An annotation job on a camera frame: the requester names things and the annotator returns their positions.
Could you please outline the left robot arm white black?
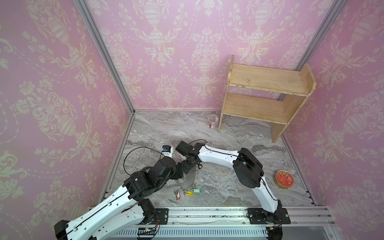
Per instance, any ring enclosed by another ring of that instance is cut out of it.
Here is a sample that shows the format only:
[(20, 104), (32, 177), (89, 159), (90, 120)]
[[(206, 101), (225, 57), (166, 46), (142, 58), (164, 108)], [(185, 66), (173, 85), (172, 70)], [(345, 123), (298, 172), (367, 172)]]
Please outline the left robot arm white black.
[(147, 224), (156, 213), (148, 196), (168, 180), (178, 180), (188, 172), (187, 161), (171, 157), (159, 159), (152, 167), (134, 172), (107, 199), (82, 216), (55, 224), (58, 240), (105, 240), (128, 225)]

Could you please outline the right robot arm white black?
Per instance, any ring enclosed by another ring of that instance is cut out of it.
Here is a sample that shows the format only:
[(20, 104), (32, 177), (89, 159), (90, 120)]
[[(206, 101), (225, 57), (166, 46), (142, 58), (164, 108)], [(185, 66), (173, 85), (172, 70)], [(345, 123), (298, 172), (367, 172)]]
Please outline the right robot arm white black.
[(274, 224), (282, 221), (282, 203), (269, 188), (263, 165), (248, 149), (226, 151), (202, 143), (192, 146), (182, 141), (176, 151), (186, 158), (182, 162), (185, 174), (201, 163), (213, 163), (233, 169), (239, 182), (252, 189), (260, 201), (266, 221)]

